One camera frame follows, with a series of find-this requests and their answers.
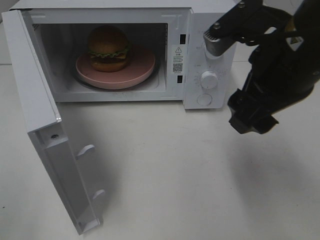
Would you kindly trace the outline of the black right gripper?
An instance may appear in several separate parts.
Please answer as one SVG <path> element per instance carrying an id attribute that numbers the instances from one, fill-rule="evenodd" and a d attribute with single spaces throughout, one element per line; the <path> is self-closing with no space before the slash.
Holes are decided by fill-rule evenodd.
<path id="1" fill-rule="evenodd" d="M 230 125 L 239 133 L 269 132 L 279 122 L 269 110 L 306 98 L 320 79 L 320 6 L 302 4 L 286 25 L 251 54 L 242 90 L 228 100 Z"/>

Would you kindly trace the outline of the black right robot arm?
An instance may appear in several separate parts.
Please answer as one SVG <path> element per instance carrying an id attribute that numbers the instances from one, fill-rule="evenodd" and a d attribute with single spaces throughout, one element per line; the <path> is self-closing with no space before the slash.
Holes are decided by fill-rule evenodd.
<path id="1" fill-rule="evenodd" d="M 265 134 L 278 124 L 273 114 L 308 97 L 320 79 L 320 2 L 304 0 L 248 61 L 243 88 L 227 103 L 229 123 L 240 134 Z"/>

